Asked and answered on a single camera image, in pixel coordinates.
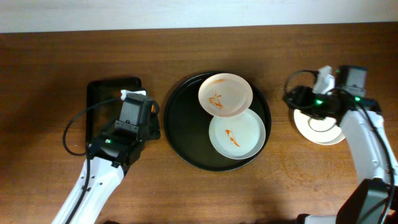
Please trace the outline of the cream white plate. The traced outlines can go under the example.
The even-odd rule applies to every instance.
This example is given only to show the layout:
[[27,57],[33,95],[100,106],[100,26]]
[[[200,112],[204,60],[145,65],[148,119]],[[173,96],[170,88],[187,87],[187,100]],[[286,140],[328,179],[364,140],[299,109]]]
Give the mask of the cream white plate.
[[311,118],[300,110],[294,110],[294,123],[302,136],[320,145],[334,145],[345,139],[335,118],[323,120]]

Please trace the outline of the pinkish plate with sauce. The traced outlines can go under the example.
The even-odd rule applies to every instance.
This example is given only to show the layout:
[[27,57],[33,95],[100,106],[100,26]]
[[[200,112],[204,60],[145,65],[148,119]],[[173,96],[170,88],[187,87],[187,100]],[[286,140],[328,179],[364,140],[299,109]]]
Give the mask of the pinkish plate with sauce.
[[200,106],[209,114],[228,118],[246,111],[252,103],[253,90],[242,77],[219,73],[207,78],[199,87]]

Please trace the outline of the grey-white plate with sauce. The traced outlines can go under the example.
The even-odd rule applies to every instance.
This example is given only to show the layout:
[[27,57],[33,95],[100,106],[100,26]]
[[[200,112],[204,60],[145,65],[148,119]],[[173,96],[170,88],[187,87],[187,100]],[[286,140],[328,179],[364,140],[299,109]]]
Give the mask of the grey-white plate with sauce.
[[257,113],[247,109],[229,117],[214,117],[209,126],[210,142],[218,153],[234,159],[248,159],[257,154],[266,141],[266,127]]

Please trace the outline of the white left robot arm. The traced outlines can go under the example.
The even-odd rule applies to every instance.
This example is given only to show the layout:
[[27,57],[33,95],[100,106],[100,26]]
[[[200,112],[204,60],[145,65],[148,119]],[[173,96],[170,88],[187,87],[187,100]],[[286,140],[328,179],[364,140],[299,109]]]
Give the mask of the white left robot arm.
[[109,196],[141,156],[144,144],[160,138],[159,106],[126,106],[121,119],[109,121],[87,142],[86,157],[76,184],[53,223],[94,223]]

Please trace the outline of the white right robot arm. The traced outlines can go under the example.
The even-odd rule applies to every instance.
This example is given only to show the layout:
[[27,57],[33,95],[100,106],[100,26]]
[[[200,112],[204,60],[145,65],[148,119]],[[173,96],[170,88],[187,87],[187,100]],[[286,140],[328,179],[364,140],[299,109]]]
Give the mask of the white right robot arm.
[[297,223],[386,223],[397,192],[397,160],[384,131],[376,100],[357,87],[314,93],[308,86],[285,90],[283,100],[315,118],[334,118],[348,142],[359,185],[336,215],[300,214]]

